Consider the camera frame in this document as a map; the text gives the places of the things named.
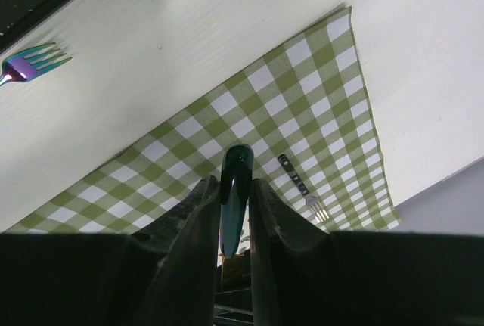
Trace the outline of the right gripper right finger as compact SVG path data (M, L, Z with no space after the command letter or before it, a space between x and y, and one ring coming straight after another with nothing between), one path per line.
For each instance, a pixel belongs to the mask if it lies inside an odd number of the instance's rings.
M480 236L318 229L268 182L249 201L257 325L481 325Z

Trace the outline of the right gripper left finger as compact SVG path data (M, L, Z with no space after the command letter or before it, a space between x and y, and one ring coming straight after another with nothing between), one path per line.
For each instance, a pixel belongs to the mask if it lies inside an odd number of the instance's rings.
M219 181L134 234L3 234L3 325L210 325Z

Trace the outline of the silver fork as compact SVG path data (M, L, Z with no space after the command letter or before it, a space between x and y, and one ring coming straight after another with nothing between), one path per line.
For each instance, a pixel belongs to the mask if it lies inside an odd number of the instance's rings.
M304 197L306 206L311 210L313 216L319 223L324 223L330 219L329 213L323 207L322 202L312 195L307 186L301 179L299 173L295 170L293 164L290 162L286 154L281 154L278 157L278 162L283 167L284 171L289 175L292 182L298 188L301 195Z

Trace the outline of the green handled knife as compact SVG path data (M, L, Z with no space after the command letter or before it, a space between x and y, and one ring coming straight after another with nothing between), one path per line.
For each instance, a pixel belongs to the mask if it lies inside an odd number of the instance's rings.
M238 144L226 151L220 179L220 248L224 257L233 257L239 247L253 167L250 146Z

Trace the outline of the green white checkered tablecloth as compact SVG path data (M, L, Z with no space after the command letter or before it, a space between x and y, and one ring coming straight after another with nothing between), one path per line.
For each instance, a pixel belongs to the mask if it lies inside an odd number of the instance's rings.
M224 152L248 144L254 175L307 219L278 162L287 155L330 215L329 229L399 223L344 8L197 99L12 227L15 233L134 232L173 208Z

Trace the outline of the iridescent rainbow fork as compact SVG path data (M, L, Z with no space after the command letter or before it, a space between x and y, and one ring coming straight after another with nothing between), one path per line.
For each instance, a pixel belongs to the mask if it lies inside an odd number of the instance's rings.
M26 48L6 57L1 64L1 85L30 82L72 59L56 42Z

